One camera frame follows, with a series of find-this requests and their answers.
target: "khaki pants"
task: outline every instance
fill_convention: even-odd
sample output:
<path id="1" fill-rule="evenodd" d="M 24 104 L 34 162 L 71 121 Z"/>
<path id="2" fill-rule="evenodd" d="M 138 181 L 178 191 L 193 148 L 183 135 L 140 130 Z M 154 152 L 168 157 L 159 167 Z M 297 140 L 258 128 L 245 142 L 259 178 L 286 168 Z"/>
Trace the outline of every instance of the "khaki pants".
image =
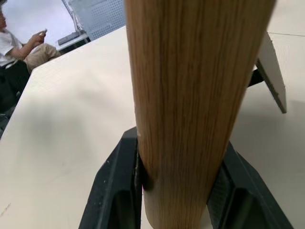
<path id="1" fill-rule="evenodd" d="M 41 44 L 37 46 L 33 53 L 30 53 L 24 62 L 27 64 L 29 73 L 33 71 L 34 68 L 56 58 L 61 54 L 56 50 L 55 47 L 49 44 Z"/>

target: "white t-shirt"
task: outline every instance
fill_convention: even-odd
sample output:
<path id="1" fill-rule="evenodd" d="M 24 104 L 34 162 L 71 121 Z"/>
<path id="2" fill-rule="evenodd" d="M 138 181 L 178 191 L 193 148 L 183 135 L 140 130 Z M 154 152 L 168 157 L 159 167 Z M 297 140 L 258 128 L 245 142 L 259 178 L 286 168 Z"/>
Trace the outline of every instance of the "white t-shirt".
<path id="1" fill-rule="evenodd" d="M 0 66 L 4 66 L 12 61 L 16 61 L 15 57 L 8 55 L 13 48 L 22 48 L 22 43 L 7 29 L 0 32 Z"/>

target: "wooden cylinder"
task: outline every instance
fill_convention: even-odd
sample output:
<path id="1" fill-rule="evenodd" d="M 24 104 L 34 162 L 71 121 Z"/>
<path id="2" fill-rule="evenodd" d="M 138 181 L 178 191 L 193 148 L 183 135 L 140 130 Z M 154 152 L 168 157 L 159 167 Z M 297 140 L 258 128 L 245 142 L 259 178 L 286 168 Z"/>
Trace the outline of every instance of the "wooden cylinder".
<path id="1" fill-rule="evenodd" d="M 125 0 L 154 229 L 198 228 L 274 2 Z"/>

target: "perforated metal panel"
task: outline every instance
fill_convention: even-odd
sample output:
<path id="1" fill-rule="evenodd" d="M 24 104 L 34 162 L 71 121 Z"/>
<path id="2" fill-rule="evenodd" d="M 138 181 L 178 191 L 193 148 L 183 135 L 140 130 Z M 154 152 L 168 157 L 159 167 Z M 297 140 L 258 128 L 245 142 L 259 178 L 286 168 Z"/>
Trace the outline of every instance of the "perforated metal panel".
<path id="1" fill-rule="evenodd" d="M 123 0 L 71 0 L 69 4 L 91 41 L 126 24 Z"/>

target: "man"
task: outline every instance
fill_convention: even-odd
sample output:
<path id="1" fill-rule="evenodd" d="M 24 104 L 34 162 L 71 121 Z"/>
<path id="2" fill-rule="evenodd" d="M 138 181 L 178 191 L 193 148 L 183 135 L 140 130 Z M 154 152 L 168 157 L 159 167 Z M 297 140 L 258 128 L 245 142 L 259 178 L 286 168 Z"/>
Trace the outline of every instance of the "man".
<path id="1" fill-rule="evenodd" d="M 6 20 L 0 9 L 0 67 L 10 68 L 17 60 L 22 60 L 31 74 L 34 68 L 60 56 L 55 47 L 44 44 L 45 36 L 46 31 L 41 31 L 34 34 L 26 44 L 22 44 L 6 29 Z"/>

